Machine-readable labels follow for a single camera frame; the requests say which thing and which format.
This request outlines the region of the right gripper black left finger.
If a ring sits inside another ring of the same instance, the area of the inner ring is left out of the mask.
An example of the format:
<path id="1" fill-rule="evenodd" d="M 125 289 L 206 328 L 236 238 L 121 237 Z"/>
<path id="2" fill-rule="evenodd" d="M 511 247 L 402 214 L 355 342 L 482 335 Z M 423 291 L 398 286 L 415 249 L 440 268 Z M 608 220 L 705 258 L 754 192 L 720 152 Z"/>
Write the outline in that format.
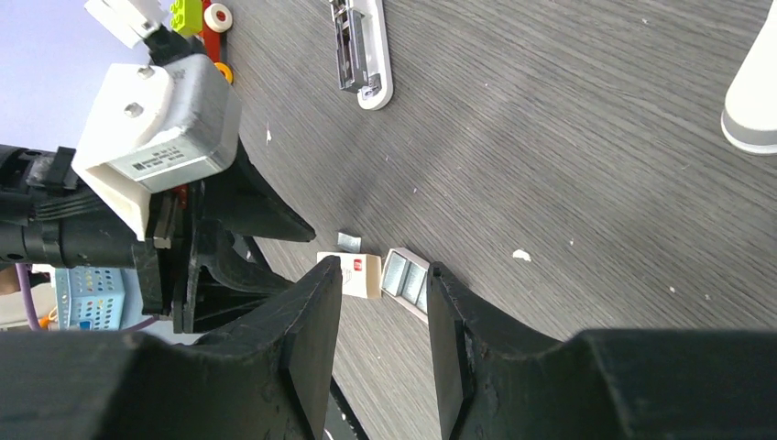
<path id="1" fill-rule="evenodd" d="M 321 439 L 341 282 L 339 258 L 324 258 L 191 345 L 144 332 L 4 333 L 1 436 Z"/>

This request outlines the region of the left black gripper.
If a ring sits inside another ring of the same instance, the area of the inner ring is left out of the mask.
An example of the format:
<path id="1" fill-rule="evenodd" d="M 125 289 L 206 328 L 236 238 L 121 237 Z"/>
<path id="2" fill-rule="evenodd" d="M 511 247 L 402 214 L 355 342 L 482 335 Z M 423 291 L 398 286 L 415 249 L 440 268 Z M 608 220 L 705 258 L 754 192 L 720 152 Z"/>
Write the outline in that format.
<path id="1" fill-rule="evenodd" d="M 134 269 L 143 314 L 170 319 L 178 333 L 207 333 L 292 285 L 266 262 L 245 259 L 234 249 L 235 241 L 257 251 L 251 237 L 316 238 L 314 228 L 253 165 L 242 143 L 227 170 L 204 180 L 202 215 L 222 225 L 192 225 L 192 209 L 183 205 L 185 191 L 152 196 L 150 229 L 163 230 L 171 240 L 168 248 L 152 236 L 138 239 L 75 174 L 74 155 L 64 147 L 55 152 L 1 147 L 1 267 Z"/>

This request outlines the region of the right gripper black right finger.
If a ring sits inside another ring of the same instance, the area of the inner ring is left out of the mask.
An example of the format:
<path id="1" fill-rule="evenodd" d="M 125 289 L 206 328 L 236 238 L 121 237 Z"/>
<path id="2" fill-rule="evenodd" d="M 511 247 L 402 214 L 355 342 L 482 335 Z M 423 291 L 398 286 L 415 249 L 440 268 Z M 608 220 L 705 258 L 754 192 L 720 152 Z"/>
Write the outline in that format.
<path id="1" fill-rule="evenodd" d="M 429 267 L 444 439 L 773 439 L 776 335 L 594 329 L 565 341 Z"/>

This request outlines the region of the silver staple strip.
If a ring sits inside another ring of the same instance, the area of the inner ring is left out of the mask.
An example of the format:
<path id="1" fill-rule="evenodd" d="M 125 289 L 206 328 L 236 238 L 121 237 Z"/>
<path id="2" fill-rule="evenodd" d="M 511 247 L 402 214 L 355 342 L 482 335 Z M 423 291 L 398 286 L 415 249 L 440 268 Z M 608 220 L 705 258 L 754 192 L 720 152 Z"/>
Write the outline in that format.
<path id="1" fill-rule="evenodd" d="M 339 232 L 337 234 L 336 245 L 344 252 L 359 254 L 362 247 L 362 237 Z"/>

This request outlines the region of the white staples box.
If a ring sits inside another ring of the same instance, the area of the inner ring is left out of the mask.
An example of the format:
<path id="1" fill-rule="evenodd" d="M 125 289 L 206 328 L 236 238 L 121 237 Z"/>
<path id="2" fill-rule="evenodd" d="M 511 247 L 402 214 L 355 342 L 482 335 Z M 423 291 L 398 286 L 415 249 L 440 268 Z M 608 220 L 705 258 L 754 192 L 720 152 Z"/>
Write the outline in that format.
<path id="1" fill-rule="evenodd" d="M 362 299 L 379 299 L 382 260 L 378 255 L 345 252 L 318 252 L 318 261 L 330 256 L 340 259 L 343 295 Z"/>

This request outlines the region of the clear staples tray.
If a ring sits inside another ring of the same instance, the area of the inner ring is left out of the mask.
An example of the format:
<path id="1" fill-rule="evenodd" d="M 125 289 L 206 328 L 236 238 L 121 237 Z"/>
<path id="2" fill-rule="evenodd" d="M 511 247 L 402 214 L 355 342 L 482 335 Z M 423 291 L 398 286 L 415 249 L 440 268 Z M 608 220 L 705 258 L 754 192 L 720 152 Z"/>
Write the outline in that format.
<path id="1" fill-rule="evenodd" d="M 427 274 L 430 262 L 405 247 L 394 247 L 384 258 L 381 291 L 428 324 Z"/>

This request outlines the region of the olive green white stapler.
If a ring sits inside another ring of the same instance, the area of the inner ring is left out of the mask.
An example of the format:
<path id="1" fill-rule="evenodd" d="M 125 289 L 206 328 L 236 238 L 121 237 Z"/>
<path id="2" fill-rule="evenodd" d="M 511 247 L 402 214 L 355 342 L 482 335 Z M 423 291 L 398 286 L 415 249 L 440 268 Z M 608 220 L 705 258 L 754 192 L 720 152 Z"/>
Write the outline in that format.
<path id="1" fill-rule="evenodd" d="M 379 110 L 393 95 L 388 32 L 382 0 L 329 0 L 339 90 L 364 110 Z"/>

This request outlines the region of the small white stapler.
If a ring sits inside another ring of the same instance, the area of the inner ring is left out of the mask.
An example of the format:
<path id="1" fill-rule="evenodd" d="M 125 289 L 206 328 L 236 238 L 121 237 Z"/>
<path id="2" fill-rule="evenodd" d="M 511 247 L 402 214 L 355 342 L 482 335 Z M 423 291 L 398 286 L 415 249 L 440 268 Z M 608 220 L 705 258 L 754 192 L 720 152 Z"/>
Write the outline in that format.
<path id="1" fill-rule="evenodd" d="M 728 142 L 753 155 L 776 153 L 776 11 L 772 10 L 728 87 L 721 115 Z"/>

